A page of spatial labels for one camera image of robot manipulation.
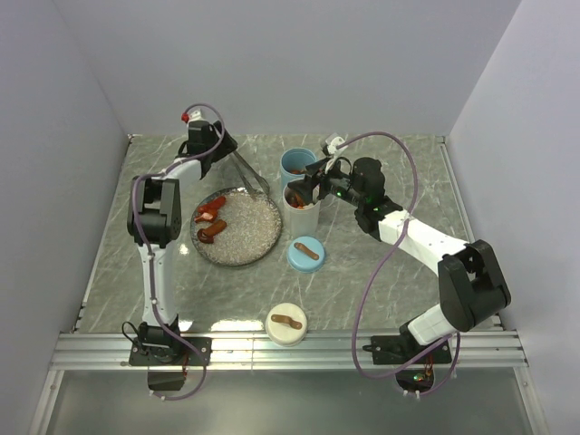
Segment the white lid brown handle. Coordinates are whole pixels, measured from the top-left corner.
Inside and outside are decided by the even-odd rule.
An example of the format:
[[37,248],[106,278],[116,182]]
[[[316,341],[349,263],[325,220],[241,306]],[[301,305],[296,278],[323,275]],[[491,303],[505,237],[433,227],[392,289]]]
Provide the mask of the white lid brown handle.
[[266,333],[281,346],[294,346],[304,340],[308,329],[305,311],[296,304],[274,306],[266,317]]

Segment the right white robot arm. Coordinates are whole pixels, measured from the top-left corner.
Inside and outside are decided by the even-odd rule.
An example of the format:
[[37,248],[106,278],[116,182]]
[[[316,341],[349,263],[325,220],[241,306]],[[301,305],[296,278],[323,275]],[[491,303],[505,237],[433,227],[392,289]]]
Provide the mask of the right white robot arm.
[[404,361],[421,361],[431,345],[465,333],[511,303],[511,294],[492,246],[448,236],[412,217],[385,192],[377,159],[359,158],[349,172],[328,159],[307,166],[288,184],[304,205],[327,195],[350,203],[360,229],[412,256],[438,278],[439,301],[401,327],[387,352]]

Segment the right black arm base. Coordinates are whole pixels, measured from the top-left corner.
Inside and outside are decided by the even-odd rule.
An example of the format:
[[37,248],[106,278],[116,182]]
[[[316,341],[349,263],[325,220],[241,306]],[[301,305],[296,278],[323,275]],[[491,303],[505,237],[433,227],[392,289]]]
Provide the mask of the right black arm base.
[[[372,355],[374,365],[400,366],[424,352],[427,347],[412,343],[410,339],[399,335],[374,335],[362,349]],[[420,397],[435,387],[435,365],[456,361],[455,356],[451,355],[450,343],[446,340],[431,352],[425,353],[420,359],[415,360],[412,364],[419,365],[417,369],[412,369],[409,365],[401,372],[396,373],[394,378],[404,394],[413,393]]]

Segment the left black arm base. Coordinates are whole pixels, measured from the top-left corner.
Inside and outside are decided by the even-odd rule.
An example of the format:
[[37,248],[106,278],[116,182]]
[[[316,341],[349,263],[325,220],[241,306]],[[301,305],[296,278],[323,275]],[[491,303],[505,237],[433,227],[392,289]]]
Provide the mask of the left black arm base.
[[165,334],[139,339],[132,347],[129,366],[148,370],[148,386],[154,392],[178,392],[185,385],[189,367],[208,365],[212,339],[186,337],[188,345]]

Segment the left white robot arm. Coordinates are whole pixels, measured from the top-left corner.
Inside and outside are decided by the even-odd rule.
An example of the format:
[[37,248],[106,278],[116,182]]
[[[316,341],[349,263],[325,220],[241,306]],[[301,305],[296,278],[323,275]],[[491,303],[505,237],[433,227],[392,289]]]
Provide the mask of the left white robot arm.
[[173,254],[182,229],[181,189],[201,181],[214,163],[237,151],[222,121],[194,119],[188,113],[182,119],[187,139],[165,169],[132,180],[127,218],[140,254],[145,294],[133,348],[162,364],[179,362],[194,351],[179,331],[172,284]]

